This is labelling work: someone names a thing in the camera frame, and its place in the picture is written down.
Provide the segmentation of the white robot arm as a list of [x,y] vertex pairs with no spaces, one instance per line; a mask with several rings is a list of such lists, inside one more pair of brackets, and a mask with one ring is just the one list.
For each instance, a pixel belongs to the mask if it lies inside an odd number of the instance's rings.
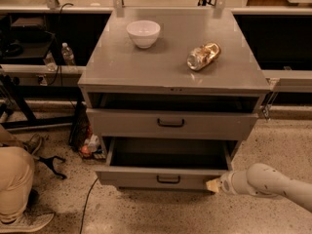
[[283,175],[262,163],[250,165],[244,171],[226,172],[206,182],[209,191],[220,190],[230,195],[251,195],[260,198],[284,197],[312,212],[312,184]]

